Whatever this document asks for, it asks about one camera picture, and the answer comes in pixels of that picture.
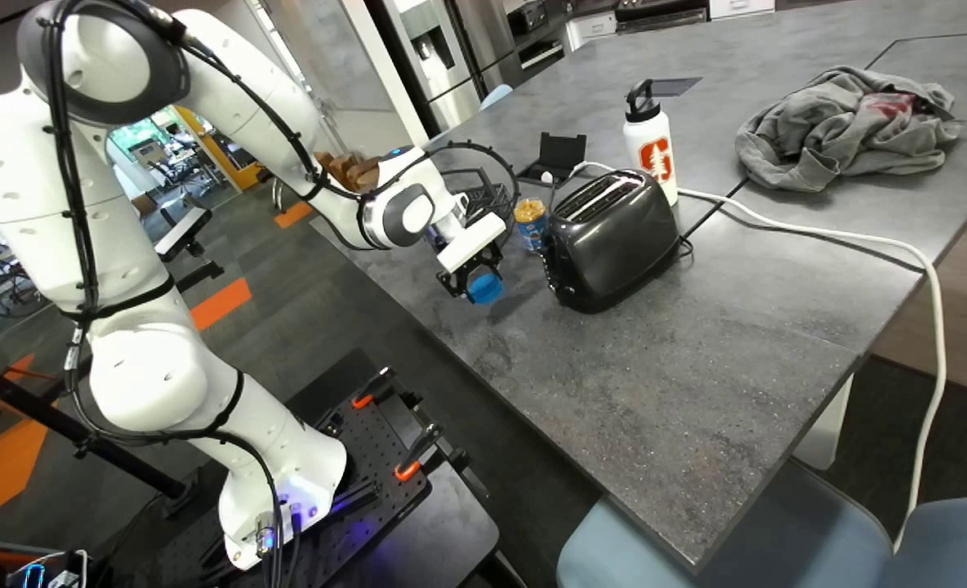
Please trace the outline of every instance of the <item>white water bottle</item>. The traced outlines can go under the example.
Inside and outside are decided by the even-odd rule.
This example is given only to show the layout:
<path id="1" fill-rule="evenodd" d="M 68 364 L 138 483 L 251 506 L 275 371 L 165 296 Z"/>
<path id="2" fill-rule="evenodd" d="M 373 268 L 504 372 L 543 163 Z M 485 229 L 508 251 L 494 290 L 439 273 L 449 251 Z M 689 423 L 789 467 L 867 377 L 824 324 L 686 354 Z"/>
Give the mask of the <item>white water bottle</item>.
<path id="1" fill-rule="evenodd" d="M 671 206 L 675 206 L 679 192 L 675 192 L 674 124 L 671 124 L 671 116 L 660 108 L 651 78 L 628 92 L 624 145 L 635 163 L 646 169 L 666 192 Z"/>

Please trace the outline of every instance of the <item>red logo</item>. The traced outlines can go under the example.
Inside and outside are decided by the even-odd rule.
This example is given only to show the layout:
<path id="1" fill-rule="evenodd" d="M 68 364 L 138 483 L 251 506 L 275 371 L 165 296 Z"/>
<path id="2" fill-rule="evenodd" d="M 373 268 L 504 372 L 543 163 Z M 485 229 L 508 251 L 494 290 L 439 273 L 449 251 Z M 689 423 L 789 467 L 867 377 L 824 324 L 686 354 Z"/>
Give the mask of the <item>red logo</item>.
<path id="1" fill-rule="evenodd" d="M 651 169 L 652 178 L 660 178 L 664 183 L 674 179 L 671 142 L 656 136 L 656 142 L 642 145 L 640 168 Z"/>

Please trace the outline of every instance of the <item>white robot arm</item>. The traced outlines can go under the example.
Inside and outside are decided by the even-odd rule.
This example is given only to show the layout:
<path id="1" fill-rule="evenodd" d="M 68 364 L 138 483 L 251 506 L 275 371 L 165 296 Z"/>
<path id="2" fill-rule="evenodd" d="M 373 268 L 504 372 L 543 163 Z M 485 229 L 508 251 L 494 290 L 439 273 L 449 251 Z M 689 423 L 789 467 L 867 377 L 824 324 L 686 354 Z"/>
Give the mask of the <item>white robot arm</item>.
<path id="1" fill-rule="evenodd" d="M 53 62 L 48 38 L 61 46 L 61 62 Z M 330 512 L 346 450 L 201 347 L 105 163 L 105 134 L 163 105 L 185 105 L 293 192 L 310 197 L 349 250 L 396 250 L 432 231 L 446 274 L 475 264 L 506 226 L 494 212 L 466 222 L 463 202 L 443 191 L 421 151 L 384 161 L 369 197 L 326 183 L 306 158 L 317 134 L 314 103 L 208 14 L 185 10 L 172 21 L 141 0 L 53 0 L 24 21 L 18 62 L 18 90 L 0 95 L 0 231 L 36 287 L 87 328 L 78 333 L 96 356 L 87 390 L 110 426 L 141 435 L 211 427 L 262 453 L 283 498 L 283 529 L 271 529 L 275 498 L 248 453 L 215 438 L 192 441 L 227 467 L 220 498 L 224 550 L 239 569 L 251 569 L 263 535 L 291 539 Z"/>

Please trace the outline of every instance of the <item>gray table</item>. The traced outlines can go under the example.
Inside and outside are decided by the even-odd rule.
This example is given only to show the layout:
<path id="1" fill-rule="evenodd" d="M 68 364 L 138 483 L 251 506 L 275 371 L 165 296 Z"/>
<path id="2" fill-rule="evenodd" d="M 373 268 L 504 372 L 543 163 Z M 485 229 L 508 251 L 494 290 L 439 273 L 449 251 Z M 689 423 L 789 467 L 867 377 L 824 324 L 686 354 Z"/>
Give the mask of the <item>gray table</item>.
<path id="1" fill-rule="evenodd" d="M 628 163 L 619 95 L 646 77 L 699 78 L 666 103 L 679 179 L 740 183 L 736 129 L 828 67 L 870 67 L 905 34 L 967 30 L 967 4 L 870 0 L 583 46 L 475 118 L 458 136 L 536 158 L 540 131 L 587 134 Z M 967 36 L 895 44 L 881 70 L 941 78 L 967 116 Z M 925 179 L 843 183 L 795 202 L 744 202 L 798 222 L 870 229 L 941 254 L 967 226 L 967 136 Z M 705 206 L 679 202 L 689 226 Z M 918 274 L 824 241 L 711 216 L 695 254 L 601 317 L 555 304 L 540 261 L 508 254 L 496 306 L 446 301 L 427 250 L 355 254 L 416 320 L 518 410 L 686 564 L 701 564 L 870 354 Z"/>

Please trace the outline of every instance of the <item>white cylinder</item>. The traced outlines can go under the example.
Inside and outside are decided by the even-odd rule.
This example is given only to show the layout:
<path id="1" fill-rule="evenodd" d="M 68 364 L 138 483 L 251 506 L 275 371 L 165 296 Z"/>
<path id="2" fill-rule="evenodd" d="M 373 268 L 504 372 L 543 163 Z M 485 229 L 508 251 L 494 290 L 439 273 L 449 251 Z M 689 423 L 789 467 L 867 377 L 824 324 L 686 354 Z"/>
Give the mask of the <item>white cylinder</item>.
<path id="1" fill-rule="evenodd" d="M 624 121 L 624 145 L 628 155 L 640 169 L 646 169 L 660 191 L 666 192 L 671 206 L 679 202 L 675 192 L 675 155 L 674 155 L 674 124 L 666 111 L 656 111 L 642 121 Z"/>

